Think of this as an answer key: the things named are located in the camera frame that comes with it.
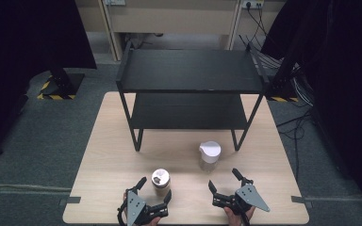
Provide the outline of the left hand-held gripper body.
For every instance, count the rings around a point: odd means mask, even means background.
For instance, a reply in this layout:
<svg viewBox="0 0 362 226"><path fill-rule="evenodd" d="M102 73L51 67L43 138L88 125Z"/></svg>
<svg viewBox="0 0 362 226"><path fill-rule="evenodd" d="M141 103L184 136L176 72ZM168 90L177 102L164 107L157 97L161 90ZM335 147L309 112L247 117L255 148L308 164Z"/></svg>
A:
<svg viewBox="0 0 362 226"><path fill-rule="evenodd" d="M154 206L148 205L133 188L125 191L117 219L120 226L142 226L154 218L165 218L168 215L168 204L163 202Z"/></svg>

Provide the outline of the brown jar with white lid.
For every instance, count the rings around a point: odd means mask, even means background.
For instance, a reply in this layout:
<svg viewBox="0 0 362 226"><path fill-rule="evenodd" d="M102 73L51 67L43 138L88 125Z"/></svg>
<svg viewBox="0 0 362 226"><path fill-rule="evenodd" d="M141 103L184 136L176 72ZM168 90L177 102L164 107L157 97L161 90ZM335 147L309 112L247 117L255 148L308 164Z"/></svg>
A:
<svg viewBox="0 0 362 226"><path fill-rule="evenodd" d="M165 169L156 169L151 176L151 182L156 194L163 197L170 189L171 176Z"/></svg>

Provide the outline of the dark curtain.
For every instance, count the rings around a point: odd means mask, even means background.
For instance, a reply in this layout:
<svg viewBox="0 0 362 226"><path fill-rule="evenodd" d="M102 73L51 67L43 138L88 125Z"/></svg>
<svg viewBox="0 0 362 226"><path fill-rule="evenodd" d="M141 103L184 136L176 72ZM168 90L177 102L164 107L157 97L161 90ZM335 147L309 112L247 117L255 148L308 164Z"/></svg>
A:
<svg viewBox="0 0 362 226"><path fill-rule="evenodd" d="M75 0L0 0L0 140L29 81L53 63L96 67Z"/></svg>
<svg viewBox="0 0 362 226"><path fill-rule="evenodd" d="M286 0L261 51L282 62L273 90L301 66L328 151L362 191L362 0Z"/></svg>

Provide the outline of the person's left hand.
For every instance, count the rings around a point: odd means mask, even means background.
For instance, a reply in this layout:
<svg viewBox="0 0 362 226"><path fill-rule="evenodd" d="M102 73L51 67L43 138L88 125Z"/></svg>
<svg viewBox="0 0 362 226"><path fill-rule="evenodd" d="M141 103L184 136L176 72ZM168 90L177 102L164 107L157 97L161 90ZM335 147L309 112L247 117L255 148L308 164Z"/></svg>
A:
<svg viewBox="0 0 362 226"><path fill-rule="evenodd" d="M161 220L161 218L157 217L157 218L152 219L148 224L144 224L142 226L157 226L158 223L160 222L160 220Z"/></svg>

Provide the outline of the black stand base striped tape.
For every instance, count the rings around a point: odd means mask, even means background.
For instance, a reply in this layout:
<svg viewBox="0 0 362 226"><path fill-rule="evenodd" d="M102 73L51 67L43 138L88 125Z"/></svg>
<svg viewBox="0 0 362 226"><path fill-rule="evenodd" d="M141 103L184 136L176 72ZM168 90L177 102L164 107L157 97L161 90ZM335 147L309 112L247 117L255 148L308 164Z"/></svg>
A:
<svg viewBox="0 0 362 226"><path fill-rule="evenodd" d="M298 101L298 95L291 80L288 80L281 85L275 86L272 84L273 79L274 75L270 75L270 85L268 91L266 92L266 99L268 101L294 103Z"/></svg>
<svg viewBox="0 0 362 226"><path fill-rule="evenodd" d="M73 100L80 88L85 74L67 73L52 74L42 85L38 99Z"/></svg>

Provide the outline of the black two-tier metal rack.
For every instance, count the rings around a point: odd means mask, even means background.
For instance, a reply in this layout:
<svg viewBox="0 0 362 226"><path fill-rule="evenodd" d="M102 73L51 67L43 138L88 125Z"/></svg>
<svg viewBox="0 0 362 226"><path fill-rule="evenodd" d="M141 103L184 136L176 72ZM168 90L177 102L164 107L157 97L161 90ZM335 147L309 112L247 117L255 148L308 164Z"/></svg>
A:
<svg viewBox="0 0 362 226"><path fill-rule="evenodd" d="M229 130L239 150L269 83L252 44L242 51L127 45L116 76L137 151L146 129Z"/></svg>

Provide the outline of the beige desk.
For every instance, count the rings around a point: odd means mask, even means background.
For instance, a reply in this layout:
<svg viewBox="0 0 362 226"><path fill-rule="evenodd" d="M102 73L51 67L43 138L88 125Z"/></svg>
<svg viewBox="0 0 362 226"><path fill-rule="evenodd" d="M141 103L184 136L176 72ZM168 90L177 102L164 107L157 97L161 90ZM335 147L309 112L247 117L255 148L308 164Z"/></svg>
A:
<svg viewBox="0 0 362 226"><path fill-rule="evenodd" d="M127 41L145 49L233 50L242 37L272 27L287 0L264 0L262 9L247 9L242 0L75 0L95 59L118 63Z"/></svg>

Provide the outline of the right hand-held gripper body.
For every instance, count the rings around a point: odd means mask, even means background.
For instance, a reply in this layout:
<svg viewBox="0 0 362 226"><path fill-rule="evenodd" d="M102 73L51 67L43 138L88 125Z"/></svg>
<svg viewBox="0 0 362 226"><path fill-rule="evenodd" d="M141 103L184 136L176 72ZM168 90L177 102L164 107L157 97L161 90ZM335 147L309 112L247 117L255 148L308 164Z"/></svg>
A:
<svg viewBox="0 0 362 226"><path fill-rule="evenodd" d="M253 206L266 212L271 211L255 186L250 183L241 186L233 195L226 196L217 192L213 195L212 204L220 208L228 207L235 215L244 214Z"/></svg>

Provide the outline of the white plastic cup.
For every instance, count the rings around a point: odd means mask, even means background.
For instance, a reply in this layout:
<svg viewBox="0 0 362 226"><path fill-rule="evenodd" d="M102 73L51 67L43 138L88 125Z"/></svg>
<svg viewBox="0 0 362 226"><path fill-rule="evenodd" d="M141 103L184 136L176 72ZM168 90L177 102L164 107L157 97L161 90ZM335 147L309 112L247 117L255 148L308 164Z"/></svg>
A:
<svg viewBox="0 0 362 226"><path fill-rule="evenodd" d="M199 151L201 153L201 169L206 172L213 171L222 153L220 144L215 141L203 142L200 144Z"/></svg>

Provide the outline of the person's right hand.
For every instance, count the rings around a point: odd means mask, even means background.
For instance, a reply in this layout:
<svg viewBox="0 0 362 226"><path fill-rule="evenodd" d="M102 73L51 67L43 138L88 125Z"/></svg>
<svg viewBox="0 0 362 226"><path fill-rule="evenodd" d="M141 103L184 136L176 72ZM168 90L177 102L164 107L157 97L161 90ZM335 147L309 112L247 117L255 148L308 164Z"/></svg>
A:
<svg viewBox="0 0 362 226"><path fill-rule="evenodd" d="M223 208L225 214L227 215L228 218L228 224L229 226L245 226L245 224L242 221L241 216L237 216L233 213L233 211L228 208L228 207L224 207ZM245 215L248 219L251 219L253 214L254 214L255 208L252 207L250 210L248 210Z"/></svg>

